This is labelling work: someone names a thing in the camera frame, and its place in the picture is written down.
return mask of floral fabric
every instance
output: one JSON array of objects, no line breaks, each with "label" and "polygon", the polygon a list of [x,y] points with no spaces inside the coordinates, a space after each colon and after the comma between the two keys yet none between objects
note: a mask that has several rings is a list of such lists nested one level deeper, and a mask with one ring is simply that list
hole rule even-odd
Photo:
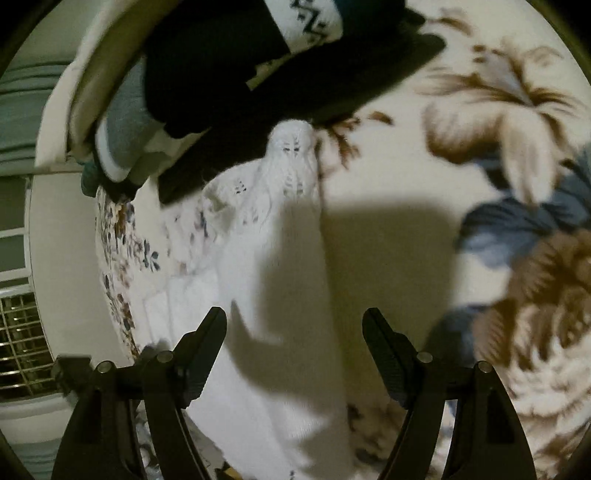
[{"label": "floral fabric", "polygon": [[[591,87],[525,0],[408,5],[445,50],[317,129],[347,388],[385,395],[361,335],[363,311],[377,306],[418,348],[491,362],[538,478],[550,479],[591,419]],[[210,232],[199,195],[162,210],[151,183],[123,206],[101,193],[97,227],[106,297],[133,358],[150,337],[145,299],[199,264]],[[368,439],[358,459],[382,465],[399,422],[379,421],[387,402],[363,402],[351,406]],[[442,429],[435,477],[450,435]]]}]

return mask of metal grate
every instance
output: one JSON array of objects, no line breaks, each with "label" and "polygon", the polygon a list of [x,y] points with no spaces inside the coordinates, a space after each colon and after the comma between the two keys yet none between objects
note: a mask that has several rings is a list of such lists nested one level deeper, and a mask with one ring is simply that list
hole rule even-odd
[{"label": "metal grate", "polygon": [[0,298],[0,401],[55,393],[53,358],[35,295]]}]

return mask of white railing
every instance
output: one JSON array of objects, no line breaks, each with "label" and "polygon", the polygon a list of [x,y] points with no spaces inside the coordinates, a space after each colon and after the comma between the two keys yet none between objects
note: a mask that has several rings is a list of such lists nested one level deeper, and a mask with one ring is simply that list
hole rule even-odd
[{"label": "white railing", "polygon": [[0,285],[2,282],[10,280],[26,280],[20,285],[2,288],[0,286],[0,299],[5,297],[12,297],[14,295],[22,295],[25,293],[32,293],[33,288],[33,273],[31,271],[31,251],[29,248],[29,210],[31,207],[31,180],[28,179],[25,185],[25,213],[24,226],[22,228],[13,228],[10,230],[0,230],[0,238],[9,238],[12,236],[21,236],[24,243],[24,268],[16,270],[0,271]]}]

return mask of white knit ghost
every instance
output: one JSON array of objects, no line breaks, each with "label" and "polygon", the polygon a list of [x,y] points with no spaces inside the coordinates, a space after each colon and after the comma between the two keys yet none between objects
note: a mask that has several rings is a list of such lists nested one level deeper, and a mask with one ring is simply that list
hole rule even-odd
[{"label": "white knit ghost", "polygon": [[354,475],[315,142],[308,123],[282,122],[264,158],[208,184],[215,247],[168,291],[173,342],[213,304],[228,314],[226,341],[187,413],[245,479]]}]

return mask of clip jaw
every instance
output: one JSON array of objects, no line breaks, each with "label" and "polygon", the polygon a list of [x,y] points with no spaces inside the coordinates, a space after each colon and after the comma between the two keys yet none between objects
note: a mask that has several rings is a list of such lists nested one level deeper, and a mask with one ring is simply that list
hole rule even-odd
[{"label": "clip jaw", "polygon": [[388,394],[408,410],[379,480],[424,480],[447,400],[458,400],[443,480],[535,480],[525,433],[492,366],[457,367],[417,353],[378,309],[363,317],[363,337]]},{"label": "clip jaw", "polygon": [[53,469],[53,480],[145,480],[135,433],[135,410],[144,400],[152,441],[167,480],[209,480],[181,409],[199,397],[226,336],[226,315],[214,307],[173,352],[160,352],[132,367],[88,358],[56,360],[65,393],[78,396]]},{"label": "clip jaw", "polygon": [[[226,335],[220,308],[207,314],[173,352],[126,368],[88,358],[59,358],[54,374],[77,402],[53,471],[53,480],[145,480],[135,434],[137,403],[145,402],[152,441],[166,480],[208,480],[181,410],[202,392]],[[417,353],[378,309],[363,317],[363,337],[390,397],[408,410],[379,480],[424,480],[447,400],[458,409],[444,480],[535,480],[525,434],[499,377],[486,362],[456,367]]]}]

